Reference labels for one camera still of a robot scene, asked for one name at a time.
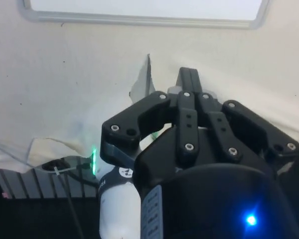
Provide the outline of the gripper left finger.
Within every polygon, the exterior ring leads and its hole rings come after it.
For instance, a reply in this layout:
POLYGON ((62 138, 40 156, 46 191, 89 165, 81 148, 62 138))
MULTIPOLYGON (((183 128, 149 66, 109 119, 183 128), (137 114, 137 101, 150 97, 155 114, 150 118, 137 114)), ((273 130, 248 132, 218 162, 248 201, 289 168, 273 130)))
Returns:
POLYGON ((181 164, 191 164, 199 152, 198 93, 198 71, 181 67, 172 92, 152 92, 102 124, 100 157, 107 163, 133 168, 141 153, 140 142, 170 123, 175 135, 167 148, 174 148, 181 164))

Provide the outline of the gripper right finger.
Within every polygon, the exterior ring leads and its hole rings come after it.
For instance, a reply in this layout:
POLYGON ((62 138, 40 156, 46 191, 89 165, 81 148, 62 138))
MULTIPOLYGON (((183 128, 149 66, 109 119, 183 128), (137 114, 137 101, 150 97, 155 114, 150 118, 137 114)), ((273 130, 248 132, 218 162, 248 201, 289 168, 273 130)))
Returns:
POLYGON ((238 101, 220 104, 202 90, 198 71, 190 70, 199 109, 208 123, 218 151, 232 162, 263 159, 269 164, 293 161, 299 143, 238 101))

